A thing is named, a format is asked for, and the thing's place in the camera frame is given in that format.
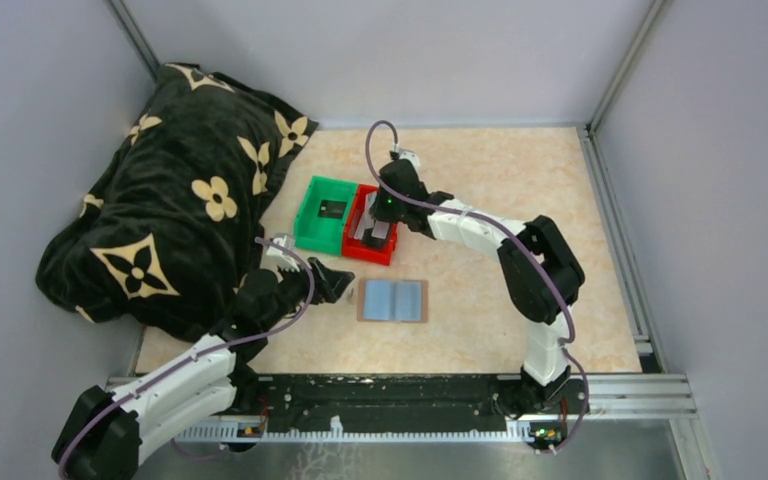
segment marble surface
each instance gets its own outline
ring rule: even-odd
[[[316,133],[290,169],[263,218],[267,235],[292,232],[293,219],[315,175],[374,183],[363,156],[365,131]],[[402,130],[402,146],[422,160],[429,191],[453,193],[495,215],[552,217],[584,268],[573,309],[578,339],[571,347],[593,372],[639,372],[634,341],[608,251],[584,157],[573,128]],[[376,168],[391,140],[376,132]],[[428,281],[429,321],[359,322],[357,292],[316,306],[272,337],[251,366],[259,373],[501,373],[522,364],[526,321],[513,307],[494,259],[435,242],[399,227],[390,267],[301,251],[360,278]],[[186,344],[162,331],[146,332],[138,372],[159,367]]]

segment white wall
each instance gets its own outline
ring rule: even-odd
[[[122,373],[136,324],[54,307],[34,273],[152,84],[104,2],[0,2],[0,479],[56,477],[77,395]]]
[[[723,478],[768,478],[768,2],[674,2],[597,139]]]
[[[161,62],[267,89],[327,127],[589,120],[650,0],[128,0]]]

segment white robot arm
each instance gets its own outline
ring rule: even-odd
[[[380,170],[381,181],[413,200],[463,213],[416,207],[379,189],[371,207],[372,217],[381,222],[405,223],[414,232],[462,244],[500,263],[512,302],[531,321],[522,367],[527,390],[534,397],[533,403],[550,403],[569,378],[569,363],[559,342],[569,336],[568,325],[545,281],[524,254],[485,219],[500,223],[534,254],[543,255],[543,269],[571,306],[584,283],[584,271],[557,226],[548,217],[539,216],[531,222],[512,220],[478,211],[445,192],[429,194],[417,175],[419,159],[415,153],[396,145],[390,156],[392,162]],[[467,212],[481,215],[475,218]]]

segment green plastic bin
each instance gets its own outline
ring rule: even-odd
[[[296,246],[340,255],[343,227],[357,187],[357,183],[313,177],[293,225]]]

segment red box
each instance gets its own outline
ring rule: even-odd
[[[390,240],[381,250],[365,247],[360,240],[352,238],[352,232],[357,228],[360,217],[363,215],[364,202],[366,196],[378,190],[378,187],[372,185],[358,185],[355,192],[355,199],[352,201],[352,209],[349,212],[349,218],[346,220],[346,226],[343,227],[343,245],[341,254],[344,257],[357,258],[367,262],[380,263],[381,265],[390,265],[390,259],[396,250],[396,240],[398,239],[398,224],[393,225]]]

